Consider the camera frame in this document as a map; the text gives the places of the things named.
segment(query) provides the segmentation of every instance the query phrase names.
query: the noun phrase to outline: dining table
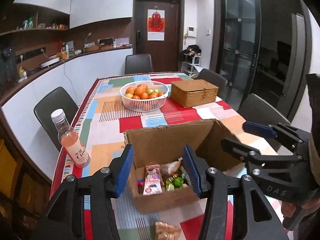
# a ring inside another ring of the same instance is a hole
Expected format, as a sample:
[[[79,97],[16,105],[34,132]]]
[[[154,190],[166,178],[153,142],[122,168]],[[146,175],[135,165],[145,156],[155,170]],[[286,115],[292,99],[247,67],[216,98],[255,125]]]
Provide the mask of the dining table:
[[[158,110],[140,113],[124,107],[120,88],[137,81],[158,81],[169,88],[166,103]],[[174,125],[201,119],[218,119],[242,143],[260,150],[264,155],[276,155],[265,139],[247,134],[242,129],[245,119],[231,106],[217,97],[215,102],[182,108],[171,100],[173,81],[191,80],[184,73],[148,73],[97,79],[88,91],[72,121],[83,145],[91,156],[90,164],[84,168],[74,165],[62,148],[52,181],[51,196],[69,174],[77,178],[93,175],[102,167],[109,166],[113,158],[121,156],[125,147],[124,132],[131,129]],[[232,176],[241,177],[246,173],[244,166],[230,171]],[[279,219],[283,220],[281,204],[267,197]],[[134,206],[131,191],[126,186],[117,199],[112,199],[116,224],[121,240],[154,240],[155,222],[161,221],[182,228],[179,240],[197,240],[204,217],[206,199],[169,210],[140,214]],[[228,214],[225,240],[231,240],[233,221],[233,197],[228,196]],[[90,196],[84,197],[84,225],[86,240],[92,240]],[[293,233],[288,232],[290,240]]]

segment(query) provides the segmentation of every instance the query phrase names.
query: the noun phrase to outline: bottle label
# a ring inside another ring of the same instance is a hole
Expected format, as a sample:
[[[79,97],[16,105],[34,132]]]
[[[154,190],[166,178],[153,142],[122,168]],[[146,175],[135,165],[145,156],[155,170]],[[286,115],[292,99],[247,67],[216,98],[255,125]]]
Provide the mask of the bottle label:
[[[79,138],[74,145],[66,147],[66,149],[76,164],[83,164],[88,159],[88,152]]]

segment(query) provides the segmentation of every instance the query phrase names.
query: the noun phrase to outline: plastic bottle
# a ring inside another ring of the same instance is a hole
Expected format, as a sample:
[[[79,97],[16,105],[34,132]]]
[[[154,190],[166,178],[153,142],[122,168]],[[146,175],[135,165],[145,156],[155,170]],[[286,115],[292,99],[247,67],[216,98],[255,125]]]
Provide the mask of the plastic bottle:
[[[57,109],[51,114],[51,119],[58,131],[58,139],[68,151],[70,158],[76,166],[83,168],[90,162],[90,156],[84,148],[76,130],[70,126],[62,109]]]

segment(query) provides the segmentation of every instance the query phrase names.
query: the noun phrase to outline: dining chair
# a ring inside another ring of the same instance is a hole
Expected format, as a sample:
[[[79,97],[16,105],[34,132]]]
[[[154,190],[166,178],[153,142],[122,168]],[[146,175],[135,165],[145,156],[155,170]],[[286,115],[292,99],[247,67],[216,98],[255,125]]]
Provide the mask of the dining chair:
[[[61,150],[61,144],[58,140],[57,129],[51,120],[51,113],[60,108],[63,109],[68,122],[71,124],[78,111],[78,106],[62,87],[58,87],[47,94],[33,109],[36,118],[59,151]]]
[[[150,54],[135,54],[125,57],[125,75],[153,72]]]
[[[290,125],[289,120],[285,116],[256,94],[248,95],[240,106],[238,113],[249,122],[262,125],[277,125],[280,122],[285,125]],[[274,139],[267,139],[267,141],[275,151],[279,150],[281,146],[280,143]]]
[[[228,80],[210,69],[204,68],[195,79],[203,79],[212,85],[219,87],[218,96],[222,95],[222,93],[227,89]]]

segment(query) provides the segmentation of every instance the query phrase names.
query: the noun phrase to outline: cardboard box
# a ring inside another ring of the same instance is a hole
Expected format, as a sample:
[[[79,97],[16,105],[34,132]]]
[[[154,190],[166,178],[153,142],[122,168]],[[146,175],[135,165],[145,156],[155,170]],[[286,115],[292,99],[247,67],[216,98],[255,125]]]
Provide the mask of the cardboard box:
[[[212,103],[218,91],[217,86],[202,79],[171,83],[171,99],[184,108]]]
[[[145,166],[166,164],[182,156],[183,147],[191,145],[197,156],[204,158],[210,167],[230,170],[240,164],[222,151],[220,141],[226,137],[236,139],[218,120],[199,120],[169,126],[128,130],[126,144],[134,147],[134,161],[128,179],[133,201],[140,213],[153,213],[197,201],[190,187],[179,188],[143,196],[139,194],[137,180],[145,178]]]

